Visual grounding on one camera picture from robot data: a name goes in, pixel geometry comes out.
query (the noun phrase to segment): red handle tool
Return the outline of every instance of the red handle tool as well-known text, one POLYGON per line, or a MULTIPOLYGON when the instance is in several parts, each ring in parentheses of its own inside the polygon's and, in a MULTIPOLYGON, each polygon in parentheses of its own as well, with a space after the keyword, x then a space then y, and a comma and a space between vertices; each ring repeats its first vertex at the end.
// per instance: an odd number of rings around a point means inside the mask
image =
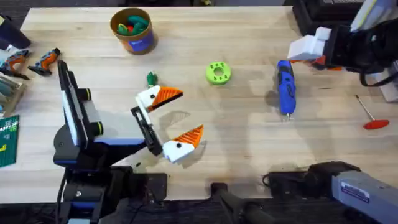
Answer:
POLYGON ((389 125, 390 121, 389 120, 376 120, 373 118, 372 114, 369 112, 369 110, 365 107, 365 105, 362 103, 362 100, 359 99, 358 95, 355 95, 355 97, 358 99, 359 103, 362 105, 362 107, 365 109, 366 113, 369 115, 369 117, 372 119, 372 121, 366 123, 363 128, 366 130, 375 130, 375 129, 380 129, 384 128, 385 126, 389 125))

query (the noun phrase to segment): blue rotary tool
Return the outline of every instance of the blue rotary tool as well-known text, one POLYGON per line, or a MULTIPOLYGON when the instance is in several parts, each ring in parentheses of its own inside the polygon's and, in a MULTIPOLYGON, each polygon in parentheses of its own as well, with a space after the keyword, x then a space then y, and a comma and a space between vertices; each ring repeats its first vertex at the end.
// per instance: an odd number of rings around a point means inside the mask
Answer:
POLYGON ((292 65, 287 60, 280 60, 276 72, 278 76, 280 113, 286 115, 288 120, 290 120, 290 115, 296 109, 296 86, 294 85, 292 65))

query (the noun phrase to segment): metal rod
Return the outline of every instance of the metal rod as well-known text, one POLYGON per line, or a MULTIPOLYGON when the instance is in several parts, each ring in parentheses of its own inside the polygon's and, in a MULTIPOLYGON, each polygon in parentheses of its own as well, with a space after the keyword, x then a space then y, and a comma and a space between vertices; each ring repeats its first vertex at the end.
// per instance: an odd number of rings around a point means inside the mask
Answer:
POLYGON ((359 99, 358 95, 355 95, 355 97, 358 99, 359 103, 362 105, 362 107, 365 109, 366 113, 369 115, 369 117, 372 118, 372 120, 374 121, 374 118, 372 116, 372 114, 369 112, 369 110, 366 108, 366 106, 362 103, 362 100, 359 99))

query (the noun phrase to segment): blue stripe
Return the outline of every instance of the blue stripe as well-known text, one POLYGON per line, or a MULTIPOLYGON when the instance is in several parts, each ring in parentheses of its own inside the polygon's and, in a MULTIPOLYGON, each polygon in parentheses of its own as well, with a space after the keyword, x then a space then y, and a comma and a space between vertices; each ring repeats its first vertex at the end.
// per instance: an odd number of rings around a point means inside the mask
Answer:
POLYGON ((72 202, 72 206, 76 208, 94 208, 94 202, 72 202))
POLYGON ((76 164, 77 161, 54 161, 54 163, 58 164, 76 164))

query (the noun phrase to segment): label on robot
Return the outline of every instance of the label on robot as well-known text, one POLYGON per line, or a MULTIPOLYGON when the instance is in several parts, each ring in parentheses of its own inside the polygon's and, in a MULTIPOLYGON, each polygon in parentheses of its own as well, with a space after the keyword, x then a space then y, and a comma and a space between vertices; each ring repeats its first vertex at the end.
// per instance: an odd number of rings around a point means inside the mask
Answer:
POLYGON ((341 183, 341 191, 349 194, 353 197, 356 197, 357 199, 360 199, 361 201, 364 201, 366 203, 369 203, 370 201, 370 194, 362 189, 359 189, 355 186, 352 186, 351 184, 347 184, 345 182, 341 183))
POLYGON ((154 43, 154 40, 154 33, 149 32, 141 40, 132 40, 129 41, 129 44, 132 47, 133 51, 138 52, 141 50, 145 50, 147 47, 150 47, 154 43))

